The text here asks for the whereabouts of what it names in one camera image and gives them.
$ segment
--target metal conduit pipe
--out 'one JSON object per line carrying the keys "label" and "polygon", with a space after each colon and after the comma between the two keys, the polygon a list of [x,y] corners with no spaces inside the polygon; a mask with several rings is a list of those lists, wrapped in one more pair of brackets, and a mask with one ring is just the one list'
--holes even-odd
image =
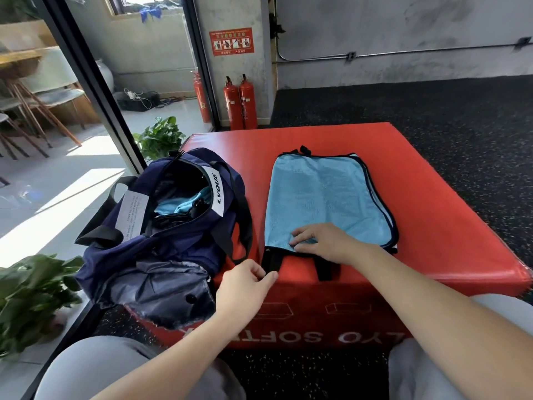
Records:
{"label": "metal conduit pipe", "polygon": [[[278,8],[276,0],[273,0],[274,3],[274,16],[276,19],[278,18]],[[281,61],[275,61],[272,62],[272,64],[285,64],[285,63],[303,63],[303,62],[314,62],[319,60],[346,60],[347,62],[351,62],[352,60],[356,59],[362,59],[362,58],[374,58],[376,56],[391,56],[391,55],[405,55],[405,54],[412,54],[412,53],[426,53],[426,52],[446,52],[446,51],[464,51],[469,49],[489,49],[489,48],[497,48],[497,47],[513,47],[515,50],[520,50],[524,46],[531,46],[533,43],[531,43],[531,37],[530,36],[524,36],[516,43],[512,44],[503,44],[503,45],[484,45],[484,46],[456,46],[456,47],[439,47],[439,48],[432,48],[432,49],[415,49],[412,51],[396,51],[396,52],[384,52],[384,53],[370,53],[366,55],[358,55],[356,52],[348,52],[338,55],[327,55],[327,56],[318,56],[318,57],[309,57],[307,59],[294,59],[290,60],[281,55],[279,53],[279,44],[278,40],[275,39],[276,42],[276,54],[281,59]]]}

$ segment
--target concrete wall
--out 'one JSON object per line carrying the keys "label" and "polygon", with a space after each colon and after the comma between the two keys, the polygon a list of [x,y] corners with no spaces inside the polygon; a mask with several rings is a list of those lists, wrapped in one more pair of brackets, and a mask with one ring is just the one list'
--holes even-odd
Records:
{"label": "concrete wall", "polygon": [[[243,73],[254,84],[257,118],[270,121],[274,103],[268,26],[268,0],[195,0],[203,43],[222,124],[228,124],[223,87],[225,76],[238,84]],[[213,56],[209,32],[252,27],[254,53]]]}
{"label": "concrete wall", "polygon": [[[287,59],[357,51],[514,43],[533,36],[533,0],[277,0]],[[533,73],[533,46],[278,65],[279,88]]]}
{"label": "concrete wall", "polygon": [[138,14],[115,17],[105,0],[67,0],[96,59],[102,58],[115,77],[115,88],[131,91],[194,90],[190,49],[183,13],[163,11],[161,19],[143,24]]}

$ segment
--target speckled gym floor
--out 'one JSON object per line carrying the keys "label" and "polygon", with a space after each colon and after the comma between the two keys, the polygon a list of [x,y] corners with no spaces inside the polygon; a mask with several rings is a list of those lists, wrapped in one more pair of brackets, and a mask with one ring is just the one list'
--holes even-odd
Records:
{"label": "speckled gym floor", "polygon": [[[278,91],[270,127],[391,122],[533,268],[533,76]],[[157,340],[125,310],[93,335]],[[387,354],[371,349],[225,350],[248,398],[387,399]]]}

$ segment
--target light blue mesh bag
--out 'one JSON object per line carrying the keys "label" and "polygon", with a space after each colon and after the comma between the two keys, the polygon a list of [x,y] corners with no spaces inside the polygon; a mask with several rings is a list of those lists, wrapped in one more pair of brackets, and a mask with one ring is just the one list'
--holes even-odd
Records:
{"label": "light blue mesh bag", "polygon": [[[313,156],[305,146],[300,152],[281,154],[270,179],[263,268],[279,270],[285,255],[302,255],[289,246],[290,232],[321,222],[331,222],[360,241],[396,251],[394,217],[357,154]],[[315,258],[315,264],[321,281],[331,279],[329,263]]]}

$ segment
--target concrete pillar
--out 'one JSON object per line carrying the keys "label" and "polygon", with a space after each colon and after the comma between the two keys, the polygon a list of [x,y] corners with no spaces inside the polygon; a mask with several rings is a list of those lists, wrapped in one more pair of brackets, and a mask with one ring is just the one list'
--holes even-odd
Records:
{"label": "concrete pillar", "polygon": [[[270,123],[274,105],[268,0],[195,0],[198,21],[222,126],[228,126],[228,111],[222,89],[226,76],[240,84],[242,74],[253,83],[257,118],[260,125]],[[210,31],[252,28],[254,53],[214,56]]]}

